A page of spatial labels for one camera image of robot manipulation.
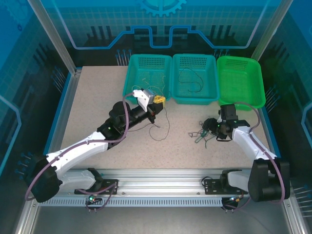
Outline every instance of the robotic arm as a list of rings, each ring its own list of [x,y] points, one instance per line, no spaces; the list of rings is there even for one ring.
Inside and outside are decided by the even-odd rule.
[[[137,98],[136,108],[130,109],[128,103],[117,102],[109,112],[109,118],[85,139],[57,152],[32,157],[24,180],[38,202],[47,201],[60,191],[84,189],[97,192],[103,187],[102,178],[95,169],[66,172],[85,159],[119,144],[126,131],[143,120],[154,123],[156,115],[164,108],[165,97],[143,89],[134,90],[132,95]]]
[[[279,200],[283,193],[285,199],[289,198],[289,163],[277,158],[254,135],[252,130],[258,124],[250,128],[247,121],[238,120],[234,104],[222,105],[219,114],[218,120],[207,119],[203,130],[210,131],[218,141],[229,141],[226,140],[229,137],[253,160],[250,173],[225,170],[220,177],[222,186],[240,188],[248,192],[254,201]]]

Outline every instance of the yellow connector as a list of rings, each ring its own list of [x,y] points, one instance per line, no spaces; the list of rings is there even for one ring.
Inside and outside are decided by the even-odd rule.
[[[166,98],[164,96],[156,95],[154,97],[154,103],[156,104],[162,103],[163,107],[165,107]]]

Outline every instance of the plastic basket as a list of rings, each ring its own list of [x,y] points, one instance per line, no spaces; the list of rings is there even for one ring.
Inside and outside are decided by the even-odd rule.
[[[134,89],[150,89],[155,94],[170,99],[170,78],[172,58],[166,55],[132,55],[130,57],[128,72],[123,95],[131,93]],[[135,97],[127,98],[136,103]]]
[[[265,93],[260,64],[252,58],[222,56],[217,60],[220,85],[219,104],[243,101],[254,108],[265,104]],[[250,110],[246,105],[236,104],[240,110]]]
[[[172,97],[178,104],[208,105],[218,100],[220,94],[215,57],[174,55]]]

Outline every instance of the gear logo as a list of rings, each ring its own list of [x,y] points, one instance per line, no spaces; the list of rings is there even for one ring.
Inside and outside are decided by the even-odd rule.
[[[162,17],[175,14],[177,9],[182,9],[182,4],[185,4],[186,0],[136,0],[136,2],[147,14]]]
[[[11,17],[18,23],[18,30],[22,30],[21,23],[27,19],[28,5],[26,0],[0,0],[0,8],[4,7]]]

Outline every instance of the table surface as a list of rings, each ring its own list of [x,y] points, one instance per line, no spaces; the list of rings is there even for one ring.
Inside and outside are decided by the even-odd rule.
[[[122,100],[122,91],[127,66],[83,67],[73,105],[66,126],[62,148],[87,137],[107,118],[113,105]],[[208,117],[218,118],[219,105],[179,105],[173,99],[166,102],[170,122],[168,137],[155,141],[149,136],[150,126],[129,132],[118,146],[93,156],[75,168],[94,167],[97,169],[215,169],[250,168],[250,161],[240,147],[231,142],[212,139],[195,143],[189,132],[200,130],[198,122]],[[251,126],[257,123],[253,111],[237,111],[239,119],[245,119]],[[145,120],[131,130],[148,124]],[[151,135],[162,139],[168,131],[168,121],[163,110],[156,116]],[[268,147],[262,125],[254,130],[260,141]]]

